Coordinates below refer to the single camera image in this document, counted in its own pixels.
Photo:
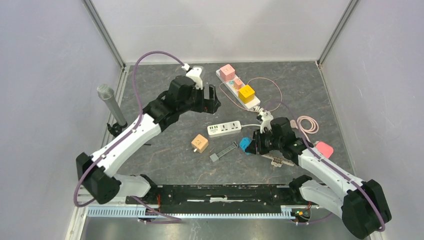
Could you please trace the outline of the blue plug adapter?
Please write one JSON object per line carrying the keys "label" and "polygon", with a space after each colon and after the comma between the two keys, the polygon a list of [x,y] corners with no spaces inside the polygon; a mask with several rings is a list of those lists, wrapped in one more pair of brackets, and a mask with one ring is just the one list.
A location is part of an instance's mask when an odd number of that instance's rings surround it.
{"label": "blue plug adapter", "polygon": [[243,137],[239,143],[240,149],[246,154],[250,155],[249,152],[247,152],[247,147],[250,145],[252,140],[249,137]]}

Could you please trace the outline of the small white power strip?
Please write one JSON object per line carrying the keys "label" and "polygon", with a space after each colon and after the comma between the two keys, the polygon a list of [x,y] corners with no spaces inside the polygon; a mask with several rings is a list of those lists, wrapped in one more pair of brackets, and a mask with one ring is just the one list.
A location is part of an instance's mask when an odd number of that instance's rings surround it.
{"label": "small white power strip", "polygon": [[207,134],[210,138],[222,137],[231,134],[237,134],[241,131],[242,125],[239,120],[224,122],[220,124],[209,125]]}

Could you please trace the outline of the long white power strip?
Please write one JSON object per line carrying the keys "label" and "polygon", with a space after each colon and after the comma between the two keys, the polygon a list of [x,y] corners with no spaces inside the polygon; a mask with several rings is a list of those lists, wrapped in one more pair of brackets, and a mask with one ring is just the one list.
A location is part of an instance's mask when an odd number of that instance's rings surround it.
{"label": "long white power strip", "polygon": [[234,97],[240,103],[241,108],[246,109],[248,111],[252,111],[252,110],[255,109],[255,107],[258,107],[261,104],[261,101],[259,100],[259,98],[255,94],[253,95],[253,99],[251,101],[244,103],[239,98],[239,89],[236,89],[234,79],[229,80],[229,81],[225,81],[221,77],[221,70],[220,69],[217,69],[215,71],[215,74],[218,77],[218,79],[223,83],[223,85],[231,92],[231,94],[234,95]]}

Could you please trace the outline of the yellow cube plug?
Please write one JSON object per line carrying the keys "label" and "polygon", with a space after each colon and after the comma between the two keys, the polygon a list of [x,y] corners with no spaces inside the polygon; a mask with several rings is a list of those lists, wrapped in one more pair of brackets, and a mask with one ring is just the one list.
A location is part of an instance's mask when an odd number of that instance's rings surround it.
{"label": "yellow cube plug", "polygon": [[255,91],[247,84],[239,89],[238,98],[246,105],[255,99]]}

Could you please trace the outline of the beige dragon plug adapter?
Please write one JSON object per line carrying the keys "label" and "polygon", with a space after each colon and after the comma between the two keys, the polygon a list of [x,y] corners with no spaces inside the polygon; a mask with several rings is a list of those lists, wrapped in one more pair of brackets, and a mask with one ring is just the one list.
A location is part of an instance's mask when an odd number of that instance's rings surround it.
{"label": "beige dragon plug adapter", "polygon": [[198,134],[192,141],[191,146],[194,153],[203,153],[209,146],[209,140],[201,134]]}

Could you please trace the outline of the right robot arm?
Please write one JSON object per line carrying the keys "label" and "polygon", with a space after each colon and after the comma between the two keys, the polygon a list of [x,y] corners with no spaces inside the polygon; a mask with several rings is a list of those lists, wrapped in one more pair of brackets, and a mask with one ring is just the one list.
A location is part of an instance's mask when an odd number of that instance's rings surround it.
{"label": "right robot arm", "polygon": [[339,217],[347,230],[358,239],[383,232],[392,215],[382,186],[371,179],[364,181],[325,157],[306,139],[297,136],[286,117],[258,115],[260,128],[253,132],[247,153],[265,155],[280,152],[286,160],[312,173],[319,180],[302,175],[289,183],[289,199],[318,204]]}

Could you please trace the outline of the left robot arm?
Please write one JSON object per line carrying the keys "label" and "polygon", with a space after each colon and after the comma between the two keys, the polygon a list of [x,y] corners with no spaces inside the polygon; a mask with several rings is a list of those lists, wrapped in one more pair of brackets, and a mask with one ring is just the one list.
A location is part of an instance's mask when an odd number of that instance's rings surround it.
{"label": "left robot arm", "polygon": [[76,157],[78,184],[74,204],[83,206],[78,202],[80,186],[84,186],[97,203],[110,202],[124,184],[115,174],[135,151],[177,122],[185,112],[214,114],[220,106],[214,85],[197,89],[190,77],[177,76],[168,90],[149,102],[141,115],[112,142],[91,155],[82,152]]}

